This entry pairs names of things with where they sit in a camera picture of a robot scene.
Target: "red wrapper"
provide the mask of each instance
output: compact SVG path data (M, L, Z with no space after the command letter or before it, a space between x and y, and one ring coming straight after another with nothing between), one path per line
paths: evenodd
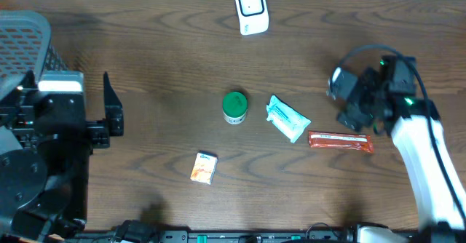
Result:
M309 131L311 148L346 148L374 152L371 136Z

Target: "light blue packet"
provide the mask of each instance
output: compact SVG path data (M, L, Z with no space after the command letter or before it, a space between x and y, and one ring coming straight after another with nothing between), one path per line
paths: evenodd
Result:
M311 123L310 120L284 104L275 95L270 98L270 103L266 107L267 121L271 121L292 143L304 132L304 129Z

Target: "green jar lid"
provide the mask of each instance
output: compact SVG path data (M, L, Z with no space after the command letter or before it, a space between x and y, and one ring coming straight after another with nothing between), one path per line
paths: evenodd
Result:
M239 92L230 92L224 98L224 113L232 118L243 116L248 110L248 100Z

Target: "wood grain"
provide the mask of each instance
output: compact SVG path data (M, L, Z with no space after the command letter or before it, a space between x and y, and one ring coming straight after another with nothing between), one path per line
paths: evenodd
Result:
M466 0L267 0L266 33L242 37L234 0L1 0L52 25L52 44L86 77L87 117L103 116L108 71L125 107L125 136L91 159L88 229L125 219L191 229L304 229L350 221L415 228L416 205L391 140L373 155L289 143L265 120L276 94L312 120L349 132L326 97L337 60L383 43L418 58L466 182ZM351 60L355 72L379 52ZM246 121L228 125L222 97L248 94ZM218 155L211 186L189 175L196 152Z

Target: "basket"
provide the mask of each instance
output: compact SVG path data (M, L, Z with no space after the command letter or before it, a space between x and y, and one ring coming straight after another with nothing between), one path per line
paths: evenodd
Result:
M32 11L0 11L0 84L9 76L34 72L36 83L46 71L68 67L50 45L47 19Z

